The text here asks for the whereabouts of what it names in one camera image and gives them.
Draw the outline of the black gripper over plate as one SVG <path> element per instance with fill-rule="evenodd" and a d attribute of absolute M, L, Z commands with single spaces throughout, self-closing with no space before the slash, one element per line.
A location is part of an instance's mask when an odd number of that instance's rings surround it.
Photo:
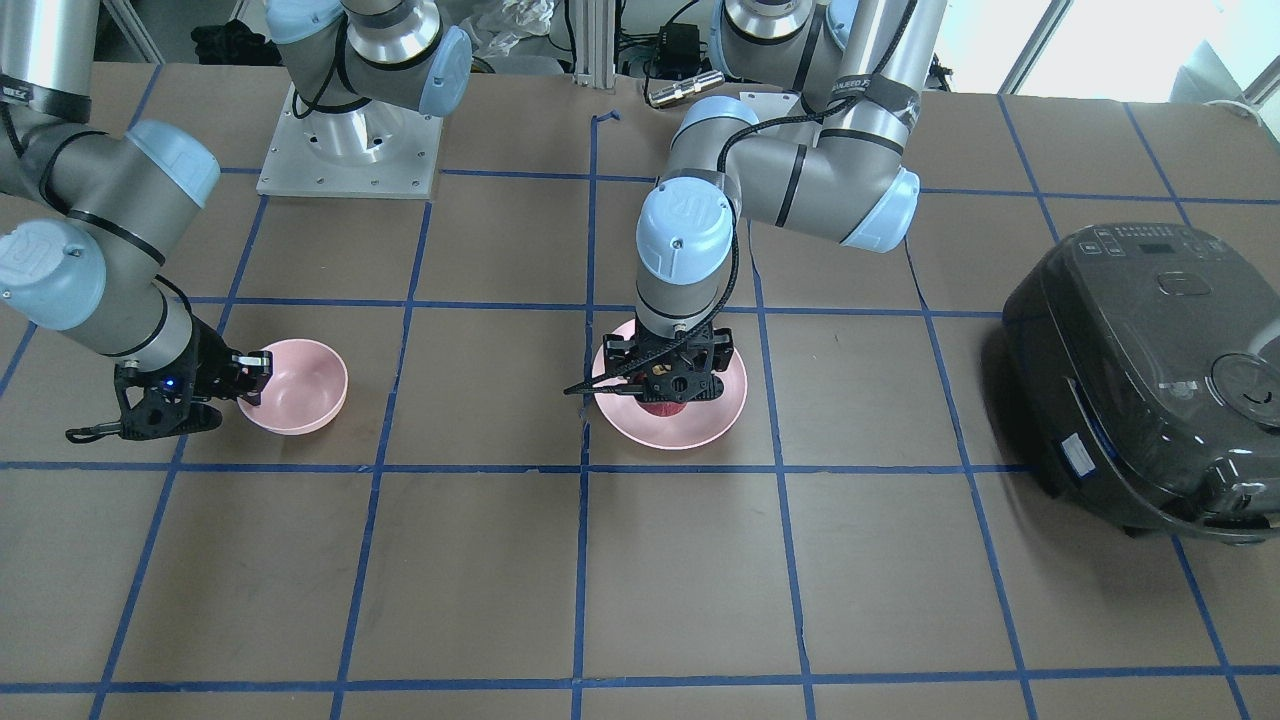
<path fill-rule="evenodd" d="M 733 359 L 733 333 L 698 325 L 666 338 L 635 327 L 605 334 L 600 351 L 603 368 L 564 395 L 618 395 L 640 404 L 712 401 L 724 392 L 721 375 Z"/>

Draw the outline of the black gripper by bowl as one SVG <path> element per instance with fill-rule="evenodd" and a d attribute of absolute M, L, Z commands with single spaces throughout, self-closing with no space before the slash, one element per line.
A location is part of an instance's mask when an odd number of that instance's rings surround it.
<path fill-rule="evenodd" d="M 271 378 L 271 351 L 241 354 L 197 319 L 187 347 L 165 366 L 151 372 L 118 366 L 113 384 L 119 418 L 68 429 L 67 441 L 92 443 L 109 436 L 151 441 L 215 430 L 223 414 L 212 400 L 237 398 L 259 407 Z"/>

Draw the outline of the silver robot arm near cooker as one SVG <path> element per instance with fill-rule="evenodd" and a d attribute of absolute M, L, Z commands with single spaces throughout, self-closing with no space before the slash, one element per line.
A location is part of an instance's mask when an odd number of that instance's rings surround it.
<path fill-rule="evenodd" d="M 718 398 L 735 356 L 716 324 L 737 283 L 741 220 L 887 252 L 920 181 L 902 164 L 945 18 L 943 1 L 719 1 L 713 67 L 796 95 L 762 119 L 712 95 L 686 111 L 636 228 L 631 334 L 570 395 L 641 404 Z"/>

